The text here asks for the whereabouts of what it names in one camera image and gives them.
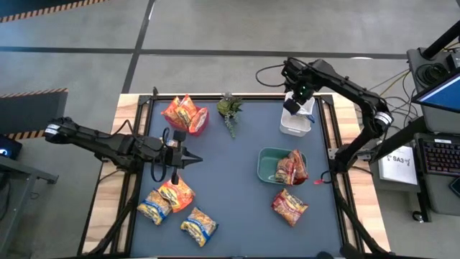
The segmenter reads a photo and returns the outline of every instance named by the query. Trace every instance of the artificial plant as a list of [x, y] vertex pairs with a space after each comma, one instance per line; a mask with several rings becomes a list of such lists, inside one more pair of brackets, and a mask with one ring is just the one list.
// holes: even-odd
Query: artificial plant
[[232, 96], [230, 93], [225, 93], [224, 97], [217, 103], [219, 114], [225, 119], [225, 125], [229, 128], [231, 137], [235, 138], [235, 128], [232, 123], [238, 123], [237, 112], [242, 112], [239, 108], [242, 105], [242, 99]]

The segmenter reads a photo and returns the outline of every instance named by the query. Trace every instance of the red noodle package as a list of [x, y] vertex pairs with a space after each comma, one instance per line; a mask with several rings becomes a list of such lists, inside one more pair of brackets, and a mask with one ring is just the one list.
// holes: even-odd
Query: red noodle package
[[300, 219], [300, 216], [302, 216], [302, 213], [307, 208], [307, 204], [304, 204], [296, 196], [289, 194], [286, 189], [283, 189], [277, 194], [272, 203], [272, 209], [281, 214], [291, 227], [294, 227], [295, 223]]

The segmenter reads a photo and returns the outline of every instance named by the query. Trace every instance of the metal leg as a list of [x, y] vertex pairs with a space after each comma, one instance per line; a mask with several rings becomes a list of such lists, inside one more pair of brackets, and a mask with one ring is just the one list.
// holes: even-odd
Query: metal leg
[[374, 155], [374, 160], [379, 160], [385, 157], [391, 152], [395, 151], [399, 147], [410, 142], [414, 138], [415, 133], [426, 133], [428, 130], [425, 124], [425, 118], [423, 116], [418, 117], [414, 122], [410, 123], [407, 127], [400, 130], [398, 133], [386, 139], [372, 150], [377, 153]]

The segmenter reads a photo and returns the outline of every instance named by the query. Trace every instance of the gray floor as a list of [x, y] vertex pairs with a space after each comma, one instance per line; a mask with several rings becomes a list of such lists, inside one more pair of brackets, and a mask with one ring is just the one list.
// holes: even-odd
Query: gray floor
[[[0, 24], [0, 46], [133, 48], [147, 2], [110, 0]], [[403, 54], [430, 44], [459, 17], [454, 0], [157, 0], [143, 48]], [[109, 131], [131, 55], [0, 53], [0, 60], [0, 94], [68, 87], [66, 115]], [[153, 86], [163, 93], [278, 92], [282, 89], [259, 85], [254, 73], [282, 60], [141, 55], [130, 93]], [[404, 60], [326, 60], [366, 87], [407, 68]], [[280, 83], [279, 72], [261, 78]], [[411, 92], [410, 76], [406, 83]], [[406, 99], [400, 83], [385, 96]], [[404, 116], [395, 117], [401, 127]], [[89, 152], [43, 140], [24, 142], [21, 160], [60, 180], [56, 186], [37, 185], [40, 198], [29, 203], [14, 249], [32, 251], [33, 258], [75, 255], [101, 164]], [[433, 223], [418, 224], [408, 214], [405, 194], [377, 195], [393, 251], [458, 258], [460, 218], [435, 214]]]

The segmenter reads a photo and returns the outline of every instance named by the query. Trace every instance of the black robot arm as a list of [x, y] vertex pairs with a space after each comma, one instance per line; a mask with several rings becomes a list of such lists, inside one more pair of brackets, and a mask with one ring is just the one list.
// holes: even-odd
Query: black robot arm
[[[169, 129], [166, 128], [162, 138], [167, 140]], [[174, 139], [178, 145], [171, 147], [163, 144], [163, 141], [156, 137], [125, 135], [116, 133], [109, 135], [95, 129], [80, 126], [71, 118], [59, 118], [50, 122], [45, 130], [45, 139], [55, 144], [74, 144], [83, 149], [94, 152], [99, 160], [108, 158], [114, 165], [123, 171], [135, 172], [141, 170], [143, 162], [161, 164], [163, 167], [162, 176], [159, 180], [155, 178], [154, 167], [151, 167], [151, 174], [154, 181], [163, 181], [166, 174], [166, 167], [184, 168], [191, 163], [201, 162], [203, 159], [188, 152], [182, 147], [181, 142], [185, 140], [184, 132], [174, 132]], [[172, 183], [177, 184], [177, 171], [174, 170]]]
[[364, 125], [361, 134], [352, 143], [340, 147], [332, 163], [332, 171], [347, 172], [356, 161], [359, 149], [370, 140], [386, 133], [393, 122], [387, 102], [377, 94], [351, 82], [348, 76], [340, 76], [324, 60], [318, 59], [307, 64], [296, 58], [288, 58], [284, 64], [282, 75], [286, 78], [286, 91], [294, 92], [293, 98], [284, 104], [291, 114], [295, 114], [301, 104], [324, 86], [358, 104], [361, 109]]

